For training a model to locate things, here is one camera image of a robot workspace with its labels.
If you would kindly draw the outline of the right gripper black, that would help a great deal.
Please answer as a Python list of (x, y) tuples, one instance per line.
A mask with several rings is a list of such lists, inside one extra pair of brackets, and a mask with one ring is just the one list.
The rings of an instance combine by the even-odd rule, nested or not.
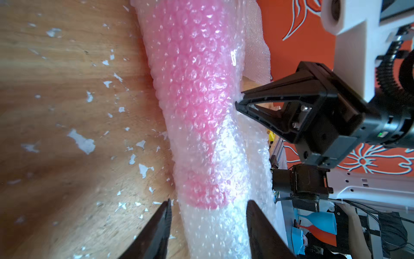
[[(274, 111), (255, 104), (284, 103)], [(295, 145), (304, 164), (337, 166), (359, 144), (413, 148), (414, 101), (376, 89), (358, 97), (328, 67), (300, 62), (294, 74), (243, 92), (236, 110)]]

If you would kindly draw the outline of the pink glass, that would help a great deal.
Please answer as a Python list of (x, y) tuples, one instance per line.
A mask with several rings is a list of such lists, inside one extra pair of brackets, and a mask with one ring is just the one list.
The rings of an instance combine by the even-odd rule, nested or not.
[(267, 130), (235, 107), (243, 97), (246, 2), (131, 2), (193, 259), (251, 258), (249, 200), (277, 222)]

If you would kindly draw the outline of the yellow tape measure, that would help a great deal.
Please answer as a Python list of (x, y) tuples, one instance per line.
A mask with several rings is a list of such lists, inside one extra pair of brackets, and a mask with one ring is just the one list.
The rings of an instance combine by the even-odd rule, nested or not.
[(272, 131), (269, 131), (269, 130), (267, 130), (267, 134), (268, 134), (268, 144), (271, 146), (273, 142), (275, 141), (275, 139), (277, 139), (277, 136)]

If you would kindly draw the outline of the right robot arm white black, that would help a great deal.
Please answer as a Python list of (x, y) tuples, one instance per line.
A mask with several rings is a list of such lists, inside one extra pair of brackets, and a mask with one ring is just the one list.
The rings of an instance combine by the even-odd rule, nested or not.
[(295, 187), (315, 176), (326, 183), (325, 196), (331, 199), (414, 205), (414, 190), (402, 181), (330, 174), (360, 144), (412, 148), (412, 105), (384, 95), (366, 102), (328, 67), (312, 62), (301, 62), (294, 74), (243, 95), (235, 104), (238, 112), (295, 146), (302, 176)]

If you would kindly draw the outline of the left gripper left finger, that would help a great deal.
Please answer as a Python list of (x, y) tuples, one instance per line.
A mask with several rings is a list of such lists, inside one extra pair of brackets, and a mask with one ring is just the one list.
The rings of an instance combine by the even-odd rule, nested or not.
[(172, 222), (171, 201), (164, 201), (119, 259), (165, 259)]

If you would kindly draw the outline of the bubble wrap sheet clear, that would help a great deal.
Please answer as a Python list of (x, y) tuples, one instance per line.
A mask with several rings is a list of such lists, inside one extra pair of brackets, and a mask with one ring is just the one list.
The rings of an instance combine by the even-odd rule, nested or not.
[(257, 1), (246, 2), (243, 76), (260, 84), (271, 82), (271, 54), (264, 40), (262, 12)]

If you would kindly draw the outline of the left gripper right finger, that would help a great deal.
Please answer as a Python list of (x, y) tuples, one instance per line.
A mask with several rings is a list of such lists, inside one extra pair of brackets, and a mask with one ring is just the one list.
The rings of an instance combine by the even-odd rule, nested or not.
[(295, 259), (277, 231), (255, 201), (249, 200), (246, 209), (251, 256), (253, 259)]

